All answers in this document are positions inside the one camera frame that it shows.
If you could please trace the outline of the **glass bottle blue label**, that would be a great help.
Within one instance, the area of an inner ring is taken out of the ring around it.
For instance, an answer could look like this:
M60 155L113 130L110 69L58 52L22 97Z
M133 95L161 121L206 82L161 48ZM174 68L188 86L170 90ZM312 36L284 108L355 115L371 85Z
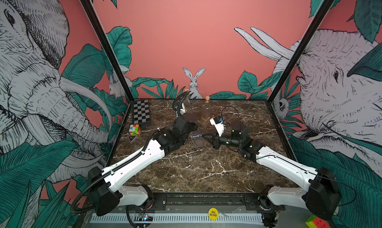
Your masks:
M190 133L191 141L195 147L202 147L204 145L203 128L203 123L198 122L197 130Z

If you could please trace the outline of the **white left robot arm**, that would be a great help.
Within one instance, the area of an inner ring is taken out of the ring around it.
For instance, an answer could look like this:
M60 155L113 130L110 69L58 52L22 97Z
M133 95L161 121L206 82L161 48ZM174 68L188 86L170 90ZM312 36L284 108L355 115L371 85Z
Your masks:
M144 146L104 169L94 168L89 172L88 196L97 216L104 216L121 206L150 208L154 202L153 192L146 185L125 186L135 174L187 143L198 123L195 115L179 115L175 122L153 131Z

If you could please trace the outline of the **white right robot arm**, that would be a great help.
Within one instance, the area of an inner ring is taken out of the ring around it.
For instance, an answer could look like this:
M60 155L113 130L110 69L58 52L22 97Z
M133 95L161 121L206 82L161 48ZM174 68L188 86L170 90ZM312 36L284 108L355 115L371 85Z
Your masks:
M332 219L339 207L339 184L330 170L315 169L289 159L256 142L247 132L210 132L202 137L215 149L222 145L237 148L244 158L272 169L299 186L297 189L272 187L266 195L272 204L305 208L326 221Z

